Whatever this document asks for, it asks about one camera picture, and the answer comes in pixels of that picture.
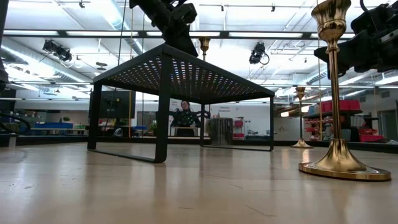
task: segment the person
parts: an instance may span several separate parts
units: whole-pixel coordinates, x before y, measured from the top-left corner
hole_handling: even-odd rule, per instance
[[[200,121],[197,113],[191,110],[190,103],[186,100],[181,101],[181,108],[173,112],[172,126],[175,127],[200,127]],[[180,137],[194,137],[193,129],[178,128],[177,136]]]

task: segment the gold candlestick holder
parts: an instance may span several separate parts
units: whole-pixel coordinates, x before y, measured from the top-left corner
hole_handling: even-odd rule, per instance
[[[345,17],[350,5],[350,0],[327,0],[317,5],[311,13],[318,24],[319,38],[328,44],[326,53],[329,54],[334,139],[330,141],[328,152],[320,160],[300,163],[298,169],[308,174],[332,178],[387,181],[391,180],[389,171],[368,167],[359,162],[349,151],[346,140],[341,138],[337,42],[346,31]]]
[[[209,49],[209,43],[210,43],[210,38],[209,37],[200,37],[200,50],[203,51],[203,60],[206,61],[206,52]]]
[[[296,93],[297,93],[297,97],[299,99],[300,102],[300,106],[298,107],[299,109],[299,113],[300,113],[300,139],[298,140],[298,142],[291,146],[292,148],[296,148],[296,149],[312,149],[312,146],[309,146],[303,138],[303,113],[301,111],[301,107],[302,107],[302,98],[304,97],[304,93],[305,93],[305,87],[296,87]]]

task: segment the wooden floor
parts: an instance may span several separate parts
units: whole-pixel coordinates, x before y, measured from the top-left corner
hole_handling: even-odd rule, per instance
[[[150,144],[99,149],[150,156]],[[85,143],[0,148],[0,223],[398,223],[398,155],[353,151],[392,172],[383,183],[300,173],[326,149],[274,152],[170,145],[164,164],[86,151]]]

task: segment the ceiling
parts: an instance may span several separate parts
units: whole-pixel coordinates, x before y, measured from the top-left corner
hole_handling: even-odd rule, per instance
[[[323,1],[192,0],[187,2],[194,3],[198,12],[198,17],[191,25],[191,30],[316,33],[317,24],[310,14],[313,7]],[[77,0],[10,0],[5,29],[115,30],[116,25],[112,24],[112,21],[122,19],[124,14],[125,28],[130,30],[157,30],[156,27],[151,26],[150,20],[144,17],[144,13],[138,7],[133,10],[128,8],[128,1],[125,9],[124,1],[83,1],[84,9],[78,3]],[[275,3],[275,11],[271,12],[273,3]],[[368,8],[372,8],[386,3],[386,0],[365,0],[364,3]],[[352,0],[352,5],[346,16],[347,24],[350,24],[361,13],[359,0]],[[9,43],[10,41],[16,42],[19,49],[24,48],[18,50],[21,54],[33,57],[37,53],[43,58],[48,57],[54,62],[50,65],[50,68],[54,70],[54,75],[65,71],[69,72],[69,76],[62,76],[59,79],[53,77],[57,82],[76,82],[77,79],[73,78],[74,75],[82,75],[78,80],[89,82],[96,74],[101,73],[97,70],[99,66],[96,65],[96,62],[108,64],[107,69],[118,65],[119,48],[120,63],[129,60],[131,55],[137,54],[135,50],[131,49],[129,43],[132,40],[128,37],[122,41],[115,38],[5,37],[4,39],[8,39]],[[57,44],[71,49],[71,53],[77,56],[79,60],[61,65],[55,56],[47,55],[42,50],[46,39],[52,39]],[[164,42],[160,38],[134,39],[134,41],[143,46],[144,52]],[[261,64],[250,65],[248,61],[251,50],[259,41],[265,44],[270,56],[270,63],[266,66]],[[193,39],[193,42],[199,49],[198,40]],[[308,85],[308,81],[314,76],[318,76],[318,70],[322,71],[325,67],[324,63],[320,63],[318,66],[319,61],[313,56],[313,51],[319,46],[325,45],[323,41],[317,40],[213,39],[210,41],[206,61],[258,84]],[[360,79],[355,82],[350,81],[350,79],[359,75],[361,75]],[[379,74],[375,71],[357,74],[350,71],[340,78],[340,83],[346,81],[345,85],[368,86],[383,81],[383,78],[388,78],[388,74]],[[330,81],[323,78],[321,85],[330,85]],[[289,95],[295,94],[290,87],[267,87],[276,91],[281,100],[289,101]],[[11,88],[23,89],[20,86],[11,86]],[[85,90],[82,91],[87,91],[90,86],[87,85],[83,89]],[[343,93],[348,94],[357,90],[346,88]],[[330,89],[326,87],[323,91],[327,95]]]

